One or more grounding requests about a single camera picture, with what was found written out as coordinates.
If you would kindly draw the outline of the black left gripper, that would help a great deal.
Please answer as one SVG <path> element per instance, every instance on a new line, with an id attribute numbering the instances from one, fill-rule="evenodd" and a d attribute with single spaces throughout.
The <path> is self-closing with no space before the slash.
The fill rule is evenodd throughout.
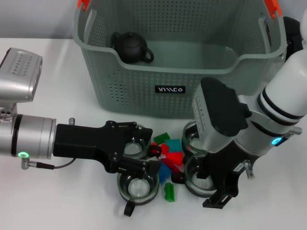
<path id="1" fill-rule="evenodd" d="M 55 157 L 94 160 L 108 173 L 121 173 L 137 178 L 158 174 L 160 161 L 143 161 L 123 156 L 130 142 L 150 143 L 153 130 L 136 122 L 107 121 L 103 127 L 58 124 L 53 155 Z"/>

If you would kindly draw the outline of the blue toy brick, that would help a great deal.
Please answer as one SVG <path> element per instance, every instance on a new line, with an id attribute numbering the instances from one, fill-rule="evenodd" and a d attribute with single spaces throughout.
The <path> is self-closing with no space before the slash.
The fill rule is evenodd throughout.
<path id="1" fill-rule="evenodd" d="M 162 162 L 158 171 L 160 184 L 163 184 L 170 177 L 171 174 L 172 170 Z"/>

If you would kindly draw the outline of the black curved stand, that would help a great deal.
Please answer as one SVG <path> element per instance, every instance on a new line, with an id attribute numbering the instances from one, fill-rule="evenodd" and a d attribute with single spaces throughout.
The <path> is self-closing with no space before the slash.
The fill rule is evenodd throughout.
<path id="1" fill-rule="evenodd" d="M 300 33 L 300 21 L 284 16 L 284 27 L 286 33 L 286 42 L 287 42 L 287 49 L 286 49 L 286 57 L 285 61 L 295 52 L 303 50 L 303 38 Z"/>

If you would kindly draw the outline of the dark red curved brick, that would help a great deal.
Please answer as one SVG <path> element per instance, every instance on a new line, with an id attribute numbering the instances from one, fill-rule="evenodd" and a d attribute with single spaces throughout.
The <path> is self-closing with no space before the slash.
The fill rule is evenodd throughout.
<path id="1" fill-rule="evenodd" d="M 161 162 L 164 163 L 170 170 L 171 173 L 179 173 L 181 170 L 169 159 L 167 158 L 162 158 Z"/>

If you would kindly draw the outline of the long green toy brick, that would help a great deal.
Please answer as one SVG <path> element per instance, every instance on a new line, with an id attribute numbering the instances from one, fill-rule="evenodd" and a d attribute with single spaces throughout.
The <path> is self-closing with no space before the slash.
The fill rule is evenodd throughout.
<path id="1" fill-rule="evenodd" d="M 175 202 L 175 190 L 172 183 L 166 183 L 164 187 L 165 200 L 168 202 Z"/>

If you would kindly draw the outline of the large red toy brick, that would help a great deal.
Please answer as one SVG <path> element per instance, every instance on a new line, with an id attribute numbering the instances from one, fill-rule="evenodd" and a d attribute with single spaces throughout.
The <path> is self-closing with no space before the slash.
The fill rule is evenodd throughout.
<path id="1" fill-rule="evenodd" d="M 182 152 L 168 152 L 166 158 L 173 164 L 181 166 L 184 157 Z"/>

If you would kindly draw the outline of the grey-green perforated storage bin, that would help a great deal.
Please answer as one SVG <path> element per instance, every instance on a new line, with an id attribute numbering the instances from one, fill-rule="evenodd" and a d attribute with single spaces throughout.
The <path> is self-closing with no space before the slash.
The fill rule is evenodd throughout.
<path id="1" fill-rule="evenodd" d="M 124 63 L 114 32 L 138 33 L 154 60 Z M 204 77 L 258 93 L 286 52 L 283 16 L 272 19 L 263 0 L 91 0 L 76 9 L 73 39 L 103 108 L 161 118 L 192 118 Z"/>

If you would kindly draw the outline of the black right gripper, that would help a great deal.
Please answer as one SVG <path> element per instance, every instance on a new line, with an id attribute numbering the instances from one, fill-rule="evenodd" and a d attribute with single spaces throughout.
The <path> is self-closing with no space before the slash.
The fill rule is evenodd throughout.
<path id="1" fill-rule="evenodd" d="M 253 165 L 257 159 L 258 156 L 246 153 L 234 141 L 217 153 L 206 154 L 196 177 L 207 179 L 210 176 L 216 192 L 207 198 L 202 206 L 223 208 L 233 197 L 236 197 L 238 177 L 243 171 L 235 172 L 234 169 L 245 160 L 249 160 Z"/>

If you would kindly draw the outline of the teal toy brick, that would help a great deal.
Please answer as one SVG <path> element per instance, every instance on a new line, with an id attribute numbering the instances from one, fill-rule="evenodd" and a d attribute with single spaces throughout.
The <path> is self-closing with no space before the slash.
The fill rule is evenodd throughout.
<path id="1" fill-rule="evenodd" d="M 165 144 L 169 147 L 168 152 L 181 152 L 181 140 L 180 139 L 167 139 Z"/>

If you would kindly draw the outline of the small green toy brick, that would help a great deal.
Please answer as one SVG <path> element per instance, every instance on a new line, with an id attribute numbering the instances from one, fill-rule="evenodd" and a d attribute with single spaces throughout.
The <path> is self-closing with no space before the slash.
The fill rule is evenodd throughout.
<path id="1" fill-rule="evenodd" d="M 154 137 L 153 139 L 154 139 L 154 142 L 157 145 L 161 145 L 161 144 L 165 143 L 166 140 L 169 140 L 170 136 L 169 136 L 169 134 L 167 132 L 165 132 L 163 134 L 160 134 L 160 135 Z"/>

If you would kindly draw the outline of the black clay teapot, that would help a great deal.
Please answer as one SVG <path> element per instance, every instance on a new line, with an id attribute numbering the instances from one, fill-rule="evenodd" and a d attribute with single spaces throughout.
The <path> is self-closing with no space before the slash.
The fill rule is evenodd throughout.
<path id="1" fill-rule="evenodd" d="M 138 33 L 126 32 L 120 34 L 114 32 L 111 44 L 120 59 L 126 64 L 133 64 L 139 61 L 151 63 L 154 60 L 153 52 L 148 48 L 145 39 Z"/>

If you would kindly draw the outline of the small red toy brick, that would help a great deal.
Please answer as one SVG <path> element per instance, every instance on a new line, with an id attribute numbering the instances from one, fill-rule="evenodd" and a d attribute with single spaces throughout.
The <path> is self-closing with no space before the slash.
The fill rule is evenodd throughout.
<path id="1" fill-rule="evenodd" d="M 159 147 L 157 149 L 151 150 L 151 153 L 153 154 L 158 154 L 160 152 L 161 154 L 166 155 L 170 151 L 170 147 L 167 146 L 165 143 L 158 145 L 156 142 L 153 142 L 151 146 Z"/>

